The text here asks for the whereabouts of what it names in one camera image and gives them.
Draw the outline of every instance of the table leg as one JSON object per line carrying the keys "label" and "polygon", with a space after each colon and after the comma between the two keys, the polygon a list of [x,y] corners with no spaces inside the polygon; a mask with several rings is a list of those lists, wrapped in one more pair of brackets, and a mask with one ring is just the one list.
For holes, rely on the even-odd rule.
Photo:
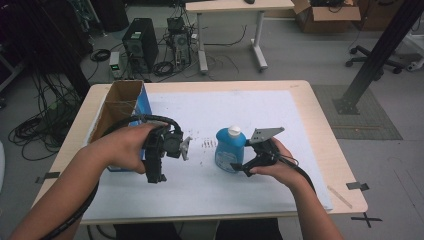
{"label": "table leg", "polygon": [[262,70],[268,68],[268,64],[266,63],[265,57],[262,54],[261,47],[259,46],[259,41],[260,41],[261,32],[262,32],[262,23],[263,23],[263,19],[264,19],[264,14],[265,14],[265,11],[259,11],[258,12],[258,20],[257,20],[257,23],[256,23],[255,39],[252,39],[253,50],[255,52],[256,58],[258,59],[259,66],[260,66],[259,71],[262,71]]}
{"label": "table leg", "polygon": [[201,26],[201,18],[202,14],[197,14],[197,33],[199,35],[199,66],[200,66],[200,72],[203,74],[206,74],[208,72],[208,62],[206,61],[206,53],[205,53],[205,46],[203,44],[203,33],[202,33],[202,26]]}

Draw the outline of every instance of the black tape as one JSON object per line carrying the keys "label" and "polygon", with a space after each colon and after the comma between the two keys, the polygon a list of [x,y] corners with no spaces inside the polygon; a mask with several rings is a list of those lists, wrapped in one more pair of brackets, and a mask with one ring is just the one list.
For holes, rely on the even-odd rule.
{"label": "black tape", "polygon": [[58,178],[59,176],[60,176],[60,172],[48,172],[44,174],[44,177],[37,177],[37,179],[35,179],[35,183],[43,184],[44,180]]}
{"label": "black tape", "polygon": [[382,222],[383,220],[381,220],[380,218],[369,218],[367,213],[364,213],[364,217],[360,218],[360,217],[351,217],[350,219],[352,220],[362,220],[362,221],[366,221],[367,225],[369,228],[371,228],[371,221],[377,221],[377,222]]}
{"label": "black tape", "polygon": [[346,183],[346,186],[349,190],[360,189],[362,192],[370,189],[370,187],[368,187],[368,184],[361,184],[360,182]]}
{"label": "black tape", "polygon": [[44,174],[44,179],[58,178],[60,176],[60,172],[49,172]]}

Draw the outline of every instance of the person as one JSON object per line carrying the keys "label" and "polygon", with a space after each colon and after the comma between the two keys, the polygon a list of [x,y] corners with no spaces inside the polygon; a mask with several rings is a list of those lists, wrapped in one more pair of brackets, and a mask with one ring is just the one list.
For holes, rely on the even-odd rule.
{"label": "person", "polygon": [[[103,170],[109,165],[144,174],[146,169],[139,159],[139,151],[150,130],[157,126],[147,123],[124,127],[81,148],[52,187],[19,223],[9,239],[28,240],[45,237],[80,208],[97,185]],[[292,157],[281,142],[277,139],[273,141],[282,155]],[[304,239],[343,239],[309,183],[298,172],[281,162],[273,166],[255,167],[251,172],[272,176],[291,190],[296,201]],[[80,220],[55,239],[73,239]],[[221,221],[216,239],[233,239],[225,238],[225,234],[228,233],[225,229],[233,226],[231,224],[238,223],[243,222]],[[275,223],[271,220],[271,224],[278,228]]]}

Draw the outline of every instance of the forearm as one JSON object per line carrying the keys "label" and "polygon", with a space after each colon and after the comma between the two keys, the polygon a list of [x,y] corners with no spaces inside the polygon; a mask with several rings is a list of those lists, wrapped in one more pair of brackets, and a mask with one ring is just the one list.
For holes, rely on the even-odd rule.
{"label": "forearm", "polygon": [[290,190],[296,201],[303,239],[343,239],[305,179],[300,179]]}
{"label": "forearm", "polygon": [[71,217],[92,192],[107,166],[100,154],[89,147],[81,149],[15,229],[11,239],[40,239]]}

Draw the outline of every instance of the computer tower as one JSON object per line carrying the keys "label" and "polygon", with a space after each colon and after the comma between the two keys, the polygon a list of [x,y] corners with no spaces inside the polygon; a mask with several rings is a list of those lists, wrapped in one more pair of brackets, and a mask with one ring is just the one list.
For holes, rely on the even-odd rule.
{"label": "computer tower", "polygon": [[122,38],[122,43],[133,71],[152,72],[159,52],[152,19],[135,18]]}
{"label": "computer tower", "polygon": [[190,36],[188,31],[172,35],[172,43],[176,67],[184,69],[190,66]]}

